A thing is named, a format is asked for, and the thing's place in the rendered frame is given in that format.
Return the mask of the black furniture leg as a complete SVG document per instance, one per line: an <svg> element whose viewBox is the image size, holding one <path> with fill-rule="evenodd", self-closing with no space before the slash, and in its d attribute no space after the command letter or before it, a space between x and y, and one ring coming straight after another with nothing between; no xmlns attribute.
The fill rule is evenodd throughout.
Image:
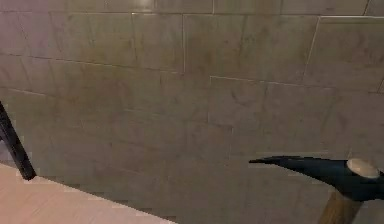
<svg viewBox="0 0 384 224"><path fill-rule="evenodd" d="M32 180L36 172L0 101L0 141L3 141L24 180Z"/></svg>

